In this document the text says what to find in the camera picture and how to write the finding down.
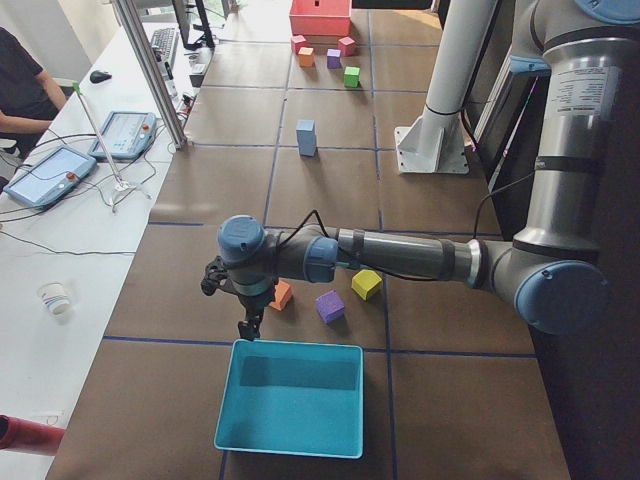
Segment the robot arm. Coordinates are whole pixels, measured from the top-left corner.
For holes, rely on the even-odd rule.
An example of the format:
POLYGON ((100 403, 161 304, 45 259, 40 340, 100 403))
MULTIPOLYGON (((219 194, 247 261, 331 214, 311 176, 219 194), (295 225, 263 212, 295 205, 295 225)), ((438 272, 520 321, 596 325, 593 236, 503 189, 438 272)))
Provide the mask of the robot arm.
MULTIPOLYGON (((193 329, 205 340, 234 340, 243 316, 234 296, 207 296, 200 287, 203 268, 217 252, 217 227, 232 215, 291 228, 315 209, 327 227, 452 241, 498 240, 524 224, 547 80, 514 81, 511 103, 521 102, 524 88, 532 89, 531 101, 499 180, 503 192, 489 200, 484 168, 474 154, 467 155, 465 175, 402 173, 396 163, 392 130, 419 113, 441 37, 435 19, 404 11, 358 12, 352 31, 358 89, 345 88, 339 73, 325 67, 325 39, 315 42, 315 64, 299 66, 288 46, 281 2, 242 7, 216 50, 191 125, 199 143, 194 162, 200 169, 201 228, 182 288, 193 329)), ((373 350, 531 349, 525 323, 486 292, 391 277, 363 300, 351 289, 352 276, 338 270, 330 286, 294 281, 287 306, 266 309, 262 335, 373 350), (329 289, 345 311, 327 323, 315 301, 329 289)))

